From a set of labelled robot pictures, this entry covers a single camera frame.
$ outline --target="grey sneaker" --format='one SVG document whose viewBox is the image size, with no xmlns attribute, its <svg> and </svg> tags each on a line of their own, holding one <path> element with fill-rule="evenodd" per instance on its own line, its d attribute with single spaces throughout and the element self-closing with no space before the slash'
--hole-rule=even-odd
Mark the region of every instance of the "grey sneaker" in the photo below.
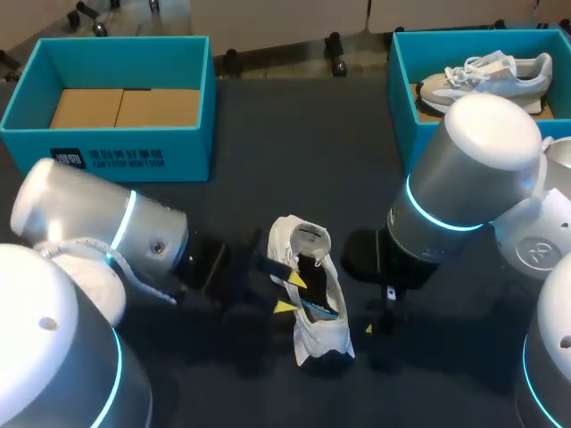
<svg viewBox="0 0 571 428">
<path fill-rule="evenodd" d="M 516 60 L 502 51 L 468 58 L 464 67 L 446 67 L 417 86 L 421 103 L 441 113 L 464 95 L 493 94 L 516 103 L 528 113 L 542 111 L 542 96 L 551 83 L 553 64 L 547 53 Z"/>
</svg>

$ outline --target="teal box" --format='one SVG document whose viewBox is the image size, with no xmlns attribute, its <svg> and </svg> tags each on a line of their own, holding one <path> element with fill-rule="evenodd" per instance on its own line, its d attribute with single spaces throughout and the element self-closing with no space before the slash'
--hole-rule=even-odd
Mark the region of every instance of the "teal box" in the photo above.
<svg viewBox="0 0 571 428">
<path fill-rule="evenodd" d="M 195 127 L 50 129 L 65 88 L 200 89 Z M 206 181 L 216 78 L 207 37 L 37 42 L 0 135 L 18 168 L 55 158 L 114 182 Z"/>
<path fill-rule="evenodd" d="M 410 83 L 495 51 L 516 58 L 546 52 L 553 59 L 547 103 L 556 119 L 537 120 L 542 136 L 571 136 L 571 45 L 558 29 L 499 29 L 395 33 L 389 58 L 388 100 L 402 164 L 409 173 L 436 126 L 418 119 Z"/>
</svg>

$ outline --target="shoe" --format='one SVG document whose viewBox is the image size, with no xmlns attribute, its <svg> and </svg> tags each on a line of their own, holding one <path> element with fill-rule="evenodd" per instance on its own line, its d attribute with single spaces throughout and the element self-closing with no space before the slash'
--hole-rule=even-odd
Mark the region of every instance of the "shoe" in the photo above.
<svg viewBox="0 0 571 428">
<path fill-rule="evenodd" d="M 307 284 L 303 289 L 270 276 L 285 287 L 298 308 L 294 310 L 298 366 L 310 357 L 328 359 L 331 353 L 355 358 L 347 308 L 330 251 L 327 230 L 296 216 L 278 218 L 269 232 L 268 258 L 296 270 Z"/>
<path fill-rule="evenodd" d="M 542 112 L 542 97 L 550 87 L 553 63 L 547 53 L 516 60 L 502 51 L 468 58 L 464 67 L 425 78 L 417 85 L 421 103 L 445 113 L 464 95 L 493 94 L 507 98 L 531 114 Z"/>
</svg>

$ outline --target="cardboard box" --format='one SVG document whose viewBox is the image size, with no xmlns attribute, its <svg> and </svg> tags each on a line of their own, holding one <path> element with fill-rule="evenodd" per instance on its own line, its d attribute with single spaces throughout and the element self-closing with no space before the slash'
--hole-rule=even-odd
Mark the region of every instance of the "cardboard box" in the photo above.
<svg viewBox="0 0 571 428">
<path fill-rule="evenodd" d="M 546 52 L 553 59 L 549 110 L 535 118 L 542 136 L 571 136 L 571 45 L 557 29 L 415 31 L 393 35 L 389 58 L 388 100 L 402 164 L 410 173 L 438 124 L 419 111 L 411 84 L 471 56 L 497 50 L 516 58 Z"/>
<path fill-rule="evenodd" d="M 64 89 L 50 128 L 114 128 L 122 89 Z"/>
<path fill-rule="evenodd" d="M 138 89 L 157 90 L 151 113 Z M 53 157 L 115 182 L 206 181 L 215 108 L 207 37 L 41 39 L 0 134 L 23 173 Z"/>
<path fill-rule="evenodd" d="M 142 128 L 148 124 L 151 91 L 123 91 L 116 128 Z"/>
<path fill-rule="evenodd" d="M 151 89 L 125 91 L 117 127 L 194 127 L 200 110 L 200 91 Z"/>
</svg>

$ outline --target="black insole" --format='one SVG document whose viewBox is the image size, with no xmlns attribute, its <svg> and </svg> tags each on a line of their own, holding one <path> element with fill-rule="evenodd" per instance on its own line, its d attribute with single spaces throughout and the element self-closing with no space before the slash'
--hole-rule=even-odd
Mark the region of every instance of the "black insole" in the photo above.
<svg viewBox="0 0 571 428">
<path fill-rule="evenodd" d="M 322 266 L 315 266 L 315 259 L 299 255 L 297 264 L 300 271 L 300 278 L 307 285 L 307 288 L 298 288 L 300 297 L 314 305 L 320 306 L 326 312 L 337 316 L 338 313 L 329 306 L 327 302 L 327 274 Z"/>
</svg>

